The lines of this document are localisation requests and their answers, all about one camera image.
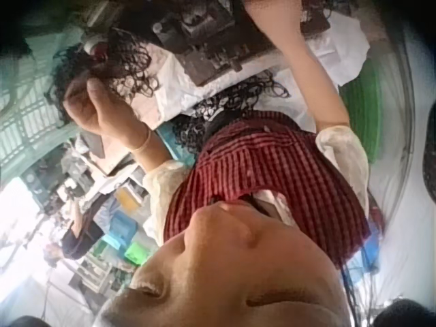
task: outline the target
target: checkered fabric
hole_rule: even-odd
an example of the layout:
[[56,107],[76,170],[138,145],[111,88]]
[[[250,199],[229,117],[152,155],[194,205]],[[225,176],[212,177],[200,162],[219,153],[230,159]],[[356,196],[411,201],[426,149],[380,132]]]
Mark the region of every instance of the checkered fabric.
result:
[[298,227],[337,265],[363,245],[369,227],[340,172],[320,153],[316,135],[279,112],[250,112],[218,131],[173,196],[167,241],[213,198],[236,200],[261,190],[281,193]]

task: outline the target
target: hand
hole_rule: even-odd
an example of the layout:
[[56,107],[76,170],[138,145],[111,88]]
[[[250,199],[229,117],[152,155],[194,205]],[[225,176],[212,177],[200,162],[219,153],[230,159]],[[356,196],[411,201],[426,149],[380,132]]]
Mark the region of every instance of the hand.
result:
[[245,9],[278,48],[301,38],[301,0],[245,0]]
[[112,94],[97,78],[75,79],[65,94],[63,105],[83,129],[120,140],[127,148],[140,148],[149,128],[136,118],[131,106]]

